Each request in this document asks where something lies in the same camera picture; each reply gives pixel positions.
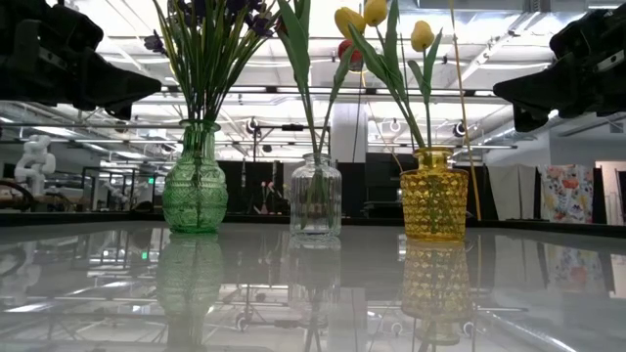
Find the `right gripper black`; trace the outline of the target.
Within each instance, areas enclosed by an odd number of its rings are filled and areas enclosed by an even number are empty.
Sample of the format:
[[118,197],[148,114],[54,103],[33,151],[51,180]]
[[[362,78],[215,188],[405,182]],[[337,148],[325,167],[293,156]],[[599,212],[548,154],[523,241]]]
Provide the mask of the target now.
[[550,41],[557,60],[501,81],[493,93],[514,108],[514,130],[533,131],[551,117],[626,111],[626,7],[591,10]]

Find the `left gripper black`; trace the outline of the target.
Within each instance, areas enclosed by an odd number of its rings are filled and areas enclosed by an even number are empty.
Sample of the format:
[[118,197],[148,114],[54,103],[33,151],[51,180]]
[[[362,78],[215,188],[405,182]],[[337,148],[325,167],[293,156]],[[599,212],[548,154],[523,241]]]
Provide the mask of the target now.
[[103,108],[130,119],[161,83],[95,52],[103,31],[65,5],[0,5],[0,100]]

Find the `yellow artificial tulip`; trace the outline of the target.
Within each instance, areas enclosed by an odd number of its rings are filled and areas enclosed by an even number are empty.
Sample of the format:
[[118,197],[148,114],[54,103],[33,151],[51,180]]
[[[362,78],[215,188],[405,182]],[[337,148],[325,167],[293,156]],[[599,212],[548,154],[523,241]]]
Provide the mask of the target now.
[[[387,4],[388,13],[391,14],[391,4]],[[364,20],[364,13],[359,14],[350,8],[341,7],[335,11],[335,24],[345,39],[351,40],[356,46],[356,49],[361,53],[361,56],[366,65],[366,60],[363,57],[363,49],[368,49],[365,46],[365,42],[373,46],[378,54],[382,53],[382,46],[379,41],[379,36],[374,27],[366,25]]]
[[423,64],[421,66],[413,60],[408,62],[408,66],[419,85],[423,97],[426,121],[425,145],[429,148],[432,146],[430,114],[430,97],[432,92],[431,79],[441,37],[442,30],[439,30],[437,34],[434,34],[430,25],[425,21],[417,21],[411,34],[411,45],[413,50],[417,53],[421,53],[423,56]]
[[365,42],[365,46],[368,47],[368,49],[363,49],[366,65],[384,83],[400,108],[415,141],[420,148],[423,148],[425,141],[410,107],[409,96],[399,68],[396,31],[397,0],[392,0],[391,14],[388,13],[386,0],[368,0],[365,4],[364,20],[366,25],[376,29],[382,46],[382,53],[378,54],[372,45]]

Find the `green glass vase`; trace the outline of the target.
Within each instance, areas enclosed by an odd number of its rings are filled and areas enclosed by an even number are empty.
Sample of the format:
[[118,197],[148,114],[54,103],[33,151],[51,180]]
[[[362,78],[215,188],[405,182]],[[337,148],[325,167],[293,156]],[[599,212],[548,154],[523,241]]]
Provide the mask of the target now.
[[177,234],[213,234],[228,203],[226,175],[215,159],[216,123],[187,119],[183,152],[165,177],[163,216]]

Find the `amber glass vase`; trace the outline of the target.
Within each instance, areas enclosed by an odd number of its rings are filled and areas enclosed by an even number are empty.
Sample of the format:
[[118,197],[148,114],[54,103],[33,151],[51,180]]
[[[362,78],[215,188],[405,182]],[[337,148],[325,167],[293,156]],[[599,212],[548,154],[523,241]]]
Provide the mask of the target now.
[[461,242],[465,238],[469,173],[452,168],[452,150],[432,147],[414,152],[418,168],[400,174],[405,235],[422,242]]

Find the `clear glass vase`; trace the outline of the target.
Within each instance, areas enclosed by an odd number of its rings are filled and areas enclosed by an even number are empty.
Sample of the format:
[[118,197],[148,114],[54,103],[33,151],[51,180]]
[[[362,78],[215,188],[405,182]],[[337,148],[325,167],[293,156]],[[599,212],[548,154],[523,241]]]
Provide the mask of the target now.
[[337,237],[341,228],[342,176],[327,154],[305,154],[291,175],[290,232]]

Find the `plain white cloth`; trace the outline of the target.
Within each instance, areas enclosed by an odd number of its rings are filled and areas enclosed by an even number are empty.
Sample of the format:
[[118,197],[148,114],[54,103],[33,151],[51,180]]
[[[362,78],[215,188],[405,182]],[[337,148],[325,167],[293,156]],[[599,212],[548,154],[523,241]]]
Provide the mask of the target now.
[[498,219],[534,218],[536,168],[522,164],[488,167]]

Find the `floral patterned cloth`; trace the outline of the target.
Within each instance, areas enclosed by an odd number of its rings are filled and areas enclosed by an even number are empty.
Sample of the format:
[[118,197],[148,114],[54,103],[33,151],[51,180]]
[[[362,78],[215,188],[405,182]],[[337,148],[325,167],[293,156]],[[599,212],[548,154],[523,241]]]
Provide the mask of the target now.
[[541,215],[552,223],[593,222],[594,173],[584,165],[541,165]]

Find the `white door panel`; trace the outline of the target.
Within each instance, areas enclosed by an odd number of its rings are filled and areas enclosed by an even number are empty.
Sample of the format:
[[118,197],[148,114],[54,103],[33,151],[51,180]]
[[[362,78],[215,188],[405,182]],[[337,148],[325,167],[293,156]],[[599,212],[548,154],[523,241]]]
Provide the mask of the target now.
[[626,172],[626,161],[597,161],[602,172],[604,205],[608,225],[623,226],[623,209],[619,173]]

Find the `long ceiling light bar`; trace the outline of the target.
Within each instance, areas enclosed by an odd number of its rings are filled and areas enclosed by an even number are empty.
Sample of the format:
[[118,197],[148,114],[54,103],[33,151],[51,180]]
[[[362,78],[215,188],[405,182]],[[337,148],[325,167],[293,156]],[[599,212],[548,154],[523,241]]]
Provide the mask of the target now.
[[[182,90],[177,85],[163,85],[160,89],[161,93],[181,93]],[[314,95],[329,95],[332,92],[331,87],[315,86],[309,89]],[[366,96],[389,96],[390,93],[386,88],[377,87],[347,87],[339,88],[337,91],[340,95],[366,95]],[[230,89],[233,94],[297,94],[298,90],[295,86],[234,86]],[[431,91],[432,97],[458,96],[459,91],[453,89],[437,89]],[[495,94],[491,90],[465,90],[466,97],[491,98]]]

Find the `black partition panel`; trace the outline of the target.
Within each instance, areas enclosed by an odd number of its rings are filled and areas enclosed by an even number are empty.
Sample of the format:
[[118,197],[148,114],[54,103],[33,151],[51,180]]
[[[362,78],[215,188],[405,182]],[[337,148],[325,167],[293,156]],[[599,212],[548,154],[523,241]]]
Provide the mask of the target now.
[[[402,170],[417,169],[409,154],[398,156]],[[342,215],[349,218],[400,219],[403,211],[400,196],[401,168],[392,154],[368,153],[365,162],[339,162],[342,175]],[[497,210],[486,166],[474,168],[482,220],[497,220]],[[468,186],[467,211],[476,214],[473,178]]]

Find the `white building column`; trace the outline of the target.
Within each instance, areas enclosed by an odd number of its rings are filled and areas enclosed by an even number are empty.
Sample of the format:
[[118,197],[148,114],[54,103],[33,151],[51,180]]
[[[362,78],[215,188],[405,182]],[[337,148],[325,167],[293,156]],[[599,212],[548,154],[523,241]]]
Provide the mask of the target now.
[[333,159],[340,163],[364,163],[368,137],[368,116],[365,105],[335,104],[330,122]]

